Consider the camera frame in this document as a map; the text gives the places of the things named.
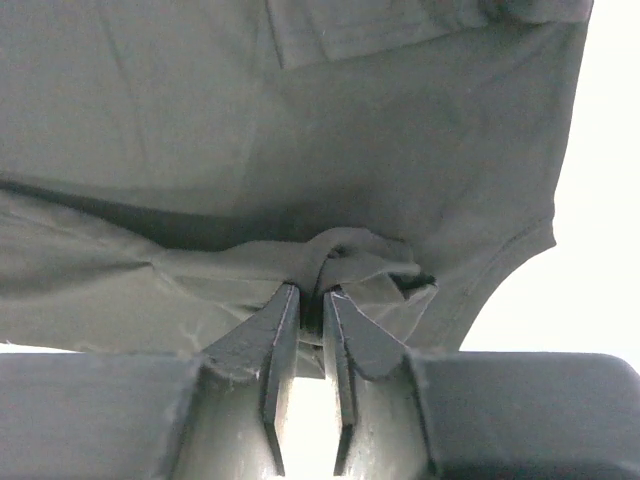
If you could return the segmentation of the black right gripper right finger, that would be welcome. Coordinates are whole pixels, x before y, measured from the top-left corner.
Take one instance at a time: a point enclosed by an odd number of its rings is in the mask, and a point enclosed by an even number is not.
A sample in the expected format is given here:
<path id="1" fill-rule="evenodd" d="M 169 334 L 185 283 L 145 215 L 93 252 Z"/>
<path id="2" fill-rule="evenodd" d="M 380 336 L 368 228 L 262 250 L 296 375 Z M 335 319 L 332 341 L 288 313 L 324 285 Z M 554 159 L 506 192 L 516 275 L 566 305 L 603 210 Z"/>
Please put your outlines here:
<path id="1" fill-rule="evenodd" d="M 356 380 L 378 381 L 391 375 L 402 362 L 405 346 L 338 288 L 323 297 L 323 352 L 339 427 L 334 473 L 343 475 L 361 425 Z"/>

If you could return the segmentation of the black t shirt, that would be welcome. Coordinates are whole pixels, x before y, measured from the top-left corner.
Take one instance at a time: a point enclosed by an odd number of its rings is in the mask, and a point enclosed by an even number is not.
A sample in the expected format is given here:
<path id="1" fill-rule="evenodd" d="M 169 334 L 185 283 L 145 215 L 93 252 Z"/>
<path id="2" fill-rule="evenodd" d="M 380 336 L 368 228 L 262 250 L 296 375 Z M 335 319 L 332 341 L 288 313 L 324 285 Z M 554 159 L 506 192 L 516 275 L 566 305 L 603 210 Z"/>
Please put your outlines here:
<path id="1" fill-rule="evenodd" d="M 284 283 L 459 347 L 551 248 L 589 1 L 5 1 L 1 337 L 212 342 Z"/>

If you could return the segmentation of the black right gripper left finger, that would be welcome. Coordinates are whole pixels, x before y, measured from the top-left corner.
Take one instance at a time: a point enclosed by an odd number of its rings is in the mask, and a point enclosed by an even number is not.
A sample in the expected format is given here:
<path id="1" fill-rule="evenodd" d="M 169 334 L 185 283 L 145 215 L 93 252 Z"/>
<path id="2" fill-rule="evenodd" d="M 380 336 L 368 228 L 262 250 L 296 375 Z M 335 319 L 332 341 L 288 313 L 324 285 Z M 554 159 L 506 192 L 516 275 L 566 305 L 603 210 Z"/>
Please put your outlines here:
<path id="1" fill-rule="evenodd" d="M 206 347 L 202 445 L 211 475 L 283 475 L 281 443 L 298 347 L 300 294 L 284 284 L 266 306 Z"/>

